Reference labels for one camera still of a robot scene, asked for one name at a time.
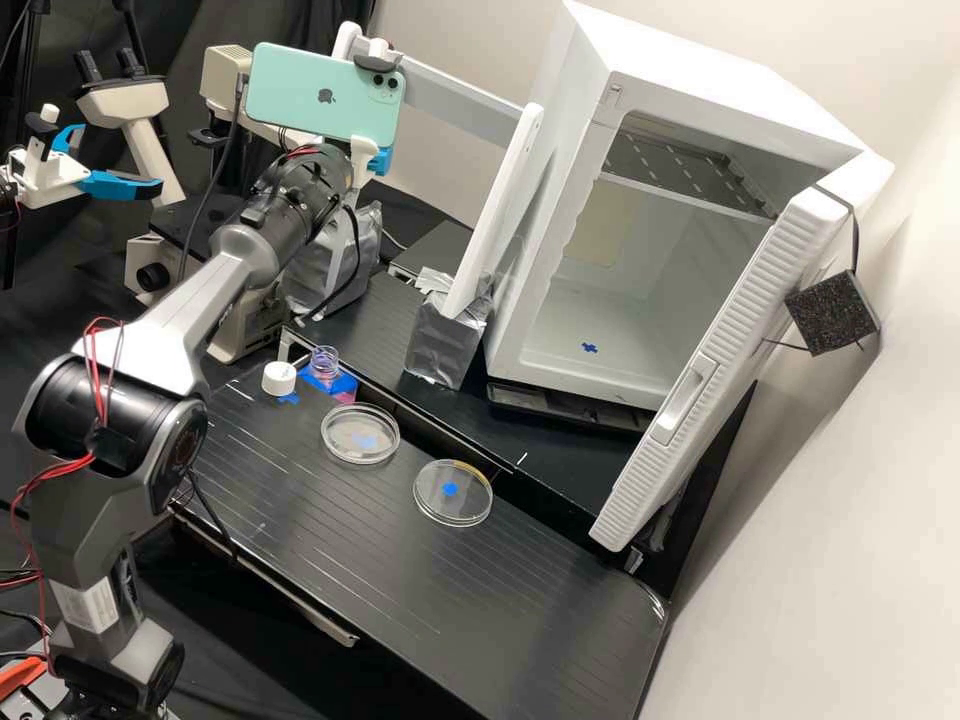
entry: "label sticker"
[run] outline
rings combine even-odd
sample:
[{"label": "label sticker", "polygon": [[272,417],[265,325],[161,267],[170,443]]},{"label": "label sticker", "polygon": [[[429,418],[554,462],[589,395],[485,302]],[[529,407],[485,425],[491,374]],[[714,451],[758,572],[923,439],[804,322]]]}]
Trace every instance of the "label sticker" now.
[{"label": "label sticker", "polygon": [[50,581],[50,587],[63,619],[70,625],[99,635],[120,619],[109,578],[102,578],[89,590],[76,590],[55,580]]}]

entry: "petri dish lid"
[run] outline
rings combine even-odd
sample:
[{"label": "petri dish lid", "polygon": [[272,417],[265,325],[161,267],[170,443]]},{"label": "petri dish lid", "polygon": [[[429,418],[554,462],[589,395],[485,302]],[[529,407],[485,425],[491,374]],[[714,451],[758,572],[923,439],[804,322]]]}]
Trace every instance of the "petri dish lid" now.
[{"label": "petri dish lid", "polygon": [[459,460],[424,465],[413,482],[413,497],[427,517],[452,527],[483,522],[493,505],[493,489],[483,473]]},{"label": "petri dish lid", "polygon": [[320,435],[331,453],[354,465],[383,462],[400,447],[397,421],[366,403],[335,407],[323,418]]}]

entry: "robotic arm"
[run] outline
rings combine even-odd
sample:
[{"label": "robotic arm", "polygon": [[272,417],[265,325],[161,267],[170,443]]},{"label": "robotic arm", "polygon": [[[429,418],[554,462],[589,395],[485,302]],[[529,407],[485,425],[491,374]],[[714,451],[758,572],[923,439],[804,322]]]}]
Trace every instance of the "robotic arm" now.
[{"label": "robotic arm", "polygon": [[95,457],[30,495],[34,550],[63,614],[50,642],[72,691],[60,717],[158,717],[184,651],[139,607],[130,540],[164,511],[203,442],[210,388],[199,358],[219,323],[276,278],[353,184],[332,145],[274,163],[211,236],[209,262],[122,334],[99,332],[99,356],[117,353],[108,427],[94,420],[83,340],[27,392],[14,431],[37,464]]}]

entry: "white cap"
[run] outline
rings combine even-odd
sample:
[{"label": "white cap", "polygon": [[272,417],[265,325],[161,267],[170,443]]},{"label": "white cap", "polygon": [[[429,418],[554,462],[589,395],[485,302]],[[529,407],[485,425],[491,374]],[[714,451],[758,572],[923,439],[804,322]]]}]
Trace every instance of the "white cap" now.
[{"label": "white cap", "polygon": [[275,360],[264,366],[260,387],[267,394],[283,397],[292,393],[296,385],[297,369],[290,363]]},{"label": "white cap", "polygon": [[56,122],[57,118],[60,117],[60,108],[52,103],[44,103],[43,107],[40,108],[40,117],[47,122]]}]

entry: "mint green iphone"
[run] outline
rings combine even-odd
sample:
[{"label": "mint green iphone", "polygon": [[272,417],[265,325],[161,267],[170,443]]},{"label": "mint green iphone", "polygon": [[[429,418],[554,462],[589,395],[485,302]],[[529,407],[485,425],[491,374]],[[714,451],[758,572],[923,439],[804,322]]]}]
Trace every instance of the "mint green iphone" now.
[{"label": "mint green iphone", "polygon": [[245,109],[258,122],[393,145],[405,81],[326,55],[260,43],[253,50]]}]

